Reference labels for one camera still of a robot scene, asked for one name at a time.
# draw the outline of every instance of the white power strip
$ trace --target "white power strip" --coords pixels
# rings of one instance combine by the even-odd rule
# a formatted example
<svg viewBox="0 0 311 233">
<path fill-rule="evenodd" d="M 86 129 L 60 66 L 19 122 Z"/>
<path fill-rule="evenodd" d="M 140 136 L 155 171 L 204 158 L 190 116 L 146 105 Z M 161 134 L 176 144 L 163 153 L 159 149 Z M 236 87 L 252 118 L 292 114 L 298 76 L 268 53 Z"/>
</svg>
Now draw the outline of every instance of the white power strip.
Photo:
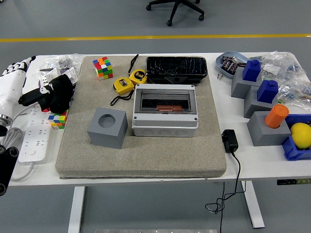
<svg viewBox="0 0 311 233">
<path fill-rule="evenodd" d="M 22 164 L 29 165 L 30 162 L 35 162 L 36 164 L 44 163 L 51 131 L 51 125 L 48 121 L 49 115 L 49 112 L 43 113 L 39 108 L 31 111 L 18 157 Z"/>
</svg>

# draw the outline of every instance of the gray block with hole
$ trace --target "gray block with hole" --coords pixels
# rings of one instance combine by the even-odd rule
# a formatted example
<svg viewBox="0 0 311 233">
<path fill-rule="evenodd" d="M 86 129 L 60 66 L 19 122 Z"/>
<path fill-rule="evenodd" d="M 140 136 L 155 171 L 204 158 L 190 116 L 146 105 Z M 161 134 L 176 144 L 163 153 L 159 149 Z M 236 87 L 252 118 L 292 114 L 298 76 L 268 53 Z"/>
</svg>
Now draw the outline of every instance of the gray block with hole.
<svg viewBox="0 0 311 233">
<path fill-rule="evenodd" d="M 291 135 L 291 131 L 285 121 L 276 129 L 267 126 L 264 120 L 268 113 L 269 111 L 254 112 L 247 123 L 254 147 L 279 146 Z"/>
<path fill-rule="evenodd" d="M 251 118 L 254 112 L 270 111 L 277 104 L 277 96 L 272 103 L 261 102 L 257 100 L 257 91 L 259 87 L 251 86 L 244 100 L 244 117 Z"/>
<path fill-rule="evenodd" d="M 127 127 L 125 111 L 98 107 L 87 133 L 93 145 L 121 149 Z"/>
<path fill-rule="evenodd" d="M 262 83 L 260 74 L 256 82 L 243 80 L 243 70 L 243 67 L 238 67 L 235 71 L 231 84 L 231 97 L 244 99 L 251 86 L 260 86 Z"/>
</svg>

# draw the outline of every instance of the black plastic case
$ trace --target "black plastic case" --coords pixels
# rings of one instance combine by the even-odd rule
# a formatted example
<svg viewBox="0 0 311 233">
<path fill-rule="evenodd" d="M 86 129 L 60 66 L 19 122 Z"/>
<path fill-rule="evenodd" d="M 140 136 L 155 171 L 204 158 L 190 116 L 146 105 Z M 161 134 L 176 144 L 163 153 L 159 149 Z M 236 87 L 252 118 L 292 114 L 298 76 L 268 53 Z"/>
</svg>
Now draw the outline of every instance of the black plastic case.
<svg viewBox="0 0 311 233">
<path fill-rule="evenodd" d="M 204 57 L 147 57 L 146 75 L 158 84 L 196 84 L 207 76 Z"/>
</svg>

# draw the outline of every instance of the orange component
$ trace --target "orange component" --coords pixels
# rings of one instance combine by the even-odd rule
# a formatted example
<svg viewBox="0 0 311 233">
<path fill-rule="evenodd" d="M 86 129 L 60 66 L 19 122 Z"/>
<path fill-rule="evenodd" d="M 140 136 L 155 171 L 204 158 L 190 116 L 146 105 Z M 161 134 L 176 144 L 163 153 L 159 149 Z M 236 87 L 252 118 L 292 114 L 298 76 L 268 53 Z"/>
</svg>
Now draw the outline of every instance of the orange component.
<svg viewBox="0 0 311 233">
<path fill-rule="evenodd" d="M 272 129 L 276 129 L 280 126 L 283 120 L 287 117 L 290 113 L 290 110 L 282 104 L 276 104 L 273 106 L 267 117 L 265 118 L 264 122 L 267 126 Z"/>
<path fill-rule="evenodd" d="M 157 105 L 156 108 L 159 112 L 173 112 L 173 111 L 181 112 L 183 111 L 183 108 L 181 106 L 175 106 L 175 105 L 174 106 Z"/>
</svg>

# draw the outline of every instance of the yellow tape measure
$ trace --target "yellow tape measure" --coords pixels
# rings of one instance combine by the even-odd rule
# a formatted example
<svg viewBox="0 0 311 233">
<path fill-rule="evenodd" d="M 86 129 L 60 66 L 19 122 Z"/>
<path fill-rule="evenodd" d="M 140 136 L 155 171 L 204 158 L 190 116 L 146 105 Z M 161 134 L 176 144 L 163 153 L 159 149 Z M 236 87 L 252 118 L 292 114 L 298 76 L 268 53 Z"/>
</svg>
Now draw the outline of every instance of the yellow tape measure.
<svg viewBox="0 0 311 233">
<path fill-rule="evenodd" d="M 134 85 L 147 83 L 146 72 L 143 69 L 136 69 L 132 72 L 129 79 Z"/>
<path fill-rule="evenodd" d="M 113 88 L 121 96 L 134 89 L 134 84 L 129 78 L 119 78 L 115 80 Z"/>
</svg>

